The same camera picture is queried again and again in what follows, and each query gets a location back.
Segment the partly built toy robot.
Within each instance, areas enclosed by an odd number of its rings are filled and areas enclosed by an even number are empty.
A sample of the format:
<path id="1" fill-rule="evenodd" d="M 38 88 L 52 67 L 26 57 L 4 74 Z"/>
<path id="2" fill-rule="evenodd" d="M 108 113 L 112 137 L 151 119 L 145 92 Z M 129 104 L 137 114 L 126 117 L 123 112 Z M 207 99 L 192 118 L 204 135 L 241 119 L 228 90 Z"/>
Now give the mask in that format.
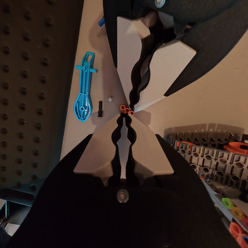
<path id="1" fill-rule="evenodd" d="M 210 123 L 167 128 L 164 139 L 203 181 L 235 241 L 247 247 L 248 134 Z"/>

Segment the light blue brick separator tool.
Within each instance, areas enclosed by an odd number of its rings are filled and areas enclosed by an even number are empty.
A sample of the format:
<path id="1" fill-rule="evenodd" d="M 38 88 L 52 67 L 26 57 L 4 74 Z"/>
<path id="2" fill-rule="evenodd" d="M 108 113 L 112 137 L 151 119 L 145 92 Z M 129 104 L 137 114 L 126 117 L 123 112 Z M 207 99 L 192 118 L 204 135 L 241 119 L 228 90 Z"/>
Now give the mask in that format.
<path id="1" fill-rule="evenodd" d="M 93 68 L 95 53 L 86 52 L 82 58 L 81 65 L 76 65 L 75 69 L 80 70 L 79 94 L 74 104 L 74 113 L 77 120 L 85 122 L 91 116 L 93 105 L 90 97 L 91 76 L 97 73 Z"/>

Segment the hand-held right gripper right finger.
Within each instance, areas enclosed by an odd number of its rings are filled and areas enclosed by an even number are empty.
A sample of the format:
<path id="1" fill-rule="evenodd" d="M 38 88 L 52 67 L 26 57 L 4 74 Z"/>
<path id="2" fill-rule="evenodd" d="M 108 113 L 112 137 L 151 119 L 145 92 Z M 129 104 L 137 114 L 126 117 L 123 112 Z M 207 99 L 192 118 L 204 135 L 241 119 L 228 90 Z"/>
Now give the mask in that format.
<path id="1" fill-rule="evenodd" d="M 156 135 L 131 114 L 125 114 L 130 141 L 126 163 L 128 186 L 140 186 L 147 178 L 172 175 L 174 170 Z"/>

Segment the orange multi-hole connector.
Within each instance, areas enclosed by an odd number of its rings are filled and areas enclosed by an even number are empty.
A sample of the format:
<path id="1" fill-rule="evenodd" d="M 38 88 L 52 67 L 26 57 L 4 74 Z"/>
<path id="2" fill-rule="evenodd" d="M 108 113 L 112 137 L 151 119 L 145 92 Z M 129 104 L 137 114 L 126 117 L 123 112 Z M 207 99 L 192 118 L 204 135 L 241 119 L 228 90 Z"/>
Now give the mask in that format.
<path id="1" fill-rule="evenodd" d="M 131 115 L 134 115 L 134 111 L 132 111 L 129 108 L 125 107 L 125 105 L 121 105 L 120 110 L 123 111 L 123 113 L 129 113 Z"/>

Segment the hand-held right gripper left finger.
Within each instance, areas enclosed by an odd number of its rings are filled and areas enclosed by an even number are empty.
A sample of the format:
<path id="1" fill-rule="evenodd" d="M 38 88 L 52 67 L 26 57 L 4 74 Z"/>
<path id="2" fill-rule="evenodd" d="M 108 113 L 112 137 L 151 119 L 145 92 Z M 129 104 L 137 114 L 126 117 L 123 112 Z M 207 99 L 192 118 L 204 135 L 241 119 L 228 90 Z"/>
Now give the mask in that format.
<path id="1" fill-rule="evenodd" d="M 112 161 L 116 146 L 112 141 L 112 134 L 118 128 L 119 117 L 120 113 L 92 135 L 73 170 L 75 174 L 99 177 L 104 186 L 108 185 L 108 180 L 114 175 Z"/>

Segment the black dimpled pad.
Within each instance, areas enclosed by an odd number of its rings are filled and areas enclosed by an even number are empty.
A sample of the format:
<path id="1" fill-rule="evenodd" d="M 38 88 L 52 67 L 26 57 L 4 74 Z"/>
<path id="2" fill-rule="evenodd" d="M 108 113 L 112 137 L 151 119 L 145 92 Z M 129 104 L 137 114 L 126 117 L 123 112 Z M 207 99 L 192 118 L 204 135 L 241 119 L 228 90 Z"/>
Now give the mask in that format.
<path id="1" fill-rule="evenodd" d="M 1 198 L 31 206 L 60 160 L 84 1 L 0 1 Z"/>

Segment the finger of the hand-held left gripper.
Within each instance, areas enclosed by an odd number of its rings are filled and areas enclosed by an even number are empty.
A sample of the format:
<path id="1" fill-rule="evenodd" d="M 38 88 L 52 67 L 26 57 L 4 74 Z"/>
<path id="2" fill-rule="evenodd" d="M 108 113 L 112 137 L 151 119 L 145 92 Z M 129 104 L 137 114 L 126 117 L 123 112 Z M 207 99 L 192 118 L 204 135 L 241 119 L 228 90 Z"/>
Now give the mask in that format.
<path id="1" fill-rule="evenodd" d="M 196 55 L 196 50 L 179 40 L 166 43 L 158 48 L 150 61 L 148 85 L 140 92 L 140 99 L 134 106 L 138 112 L 165 98 L 181 72 Z"/>
<path id="2" fill-rule="evenodd" d="M 142 50 L 141 40 L 150 35 L 145 18 L 135 20 L 117 18 L 117 72 L 128 105 L 129 94 L 133 88 L 131 73 L 138 62 Z"/>

